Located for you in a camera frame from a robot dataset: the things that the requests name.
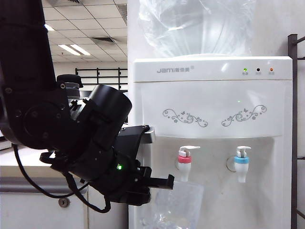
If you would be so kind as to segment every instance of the brand logo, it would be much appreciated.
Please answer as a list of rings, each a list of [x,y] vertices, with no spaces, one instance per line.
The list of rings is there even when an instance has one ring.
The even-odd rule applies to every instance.
[[[191,67],[186,68],[160,68],[157,70],[157,73],[185,73],[189,72],[191,69],[194,69],[195,67],[192,65]]]

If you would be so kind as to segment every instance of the black cable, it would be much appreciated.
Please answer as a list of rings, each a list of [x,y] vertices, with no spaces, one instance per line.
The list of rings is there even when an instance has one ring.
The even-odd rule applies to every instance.
[[[100,212],[100,213],[107,213],[108,211],[110,211],[110,209],[111,209],[110,201],[109,201],[109,199],[105,195],[104,195],[105,208],[104,209],[100,209],[97,206],[89,203],[85,199],[85,197],[77,189],[75,180],[74,180],[73,176],[70,173],[64,173],[63,175],[66,177],[66,180],[67,180],[69,188],[72,190],[72,192],[74,192],[74,194],[78,197],[78,199],[80,199],[80,201],[83,202],[86,206],[88,206],[91,209],[93,209],[93,210],[95,210],[97,212]]]
[[[19,166],[19,169],[21,171],[21,173],[23,174],[24,178],[34,187],[36,188],[38,191],[40,191],[41,193],[45,194],[46,196],[48,197],[51,197],[51,198],[56,198],[56,199],[60,199],[60,198],[67,198],[67,197],[70,197],[74,194],[74,192],[72,193],[69,193],[69,194],[66,194],[66,195],[53,195],[49,192],[47,192],[46,190],[44,190],[43,188],[41,188],[40,186],[38,186],[30,177],[29,175],[27,174],[27,172],[25,171],[23,165],[22,165],[22,162],[20,160],[20,157],[19,157],[19,153],[18,153],[18,146],[15,145],[15,144],[12,144],[13,145],[13,148],[14,148],[14,153],[15,153],[15,157],[16,157],[16,160],[17,160],[17,163],[18,163],[18,166]],[[88,183],[85,184],[84,186],[82,186],[80,189],[77,189],[77,186],[76,186],[76,189],[78,192],[80,192],[81,190],[83,190],[85,187],[88,186]]]

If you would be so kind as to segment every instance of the green indicator light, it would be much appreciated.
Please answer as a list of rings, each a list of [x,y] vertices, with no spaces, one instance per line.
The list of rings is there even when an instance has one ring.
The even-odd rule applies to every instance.
[[[117,170],[121,170],[122,168],[123,168],[123,166],[120,165],[120,164],[118,164],[117,167],[116,167]]]

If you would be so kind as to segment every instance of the ceiling vent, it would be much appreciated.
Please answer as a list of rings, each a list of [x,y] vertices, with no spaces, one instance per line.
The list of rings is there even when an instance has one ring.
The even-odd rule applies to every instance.
[[[118,8],[124,22],[127,25],[127,4],[116,4],[116,7]]]
[[[82,5],[81,0],[47,0],[53,7],[55,6],[79,6]]]
[[[90,38],[95,44],[115,44],[114,39],[111,37],[91,37]]]

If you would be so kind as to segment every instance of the tap handle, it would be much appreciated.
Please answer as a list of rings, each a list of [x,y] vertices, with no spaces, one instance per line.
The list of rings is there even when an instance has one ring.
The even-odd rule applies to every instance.
[[[190,157],[192,149],[200,149],[200,146],[182,146],[179,149],[179,156]]]
[[[245,158],[247,156],[246,149],[251,149],[249,146],[238,146],[236,148],[236,155],[240,158]]]

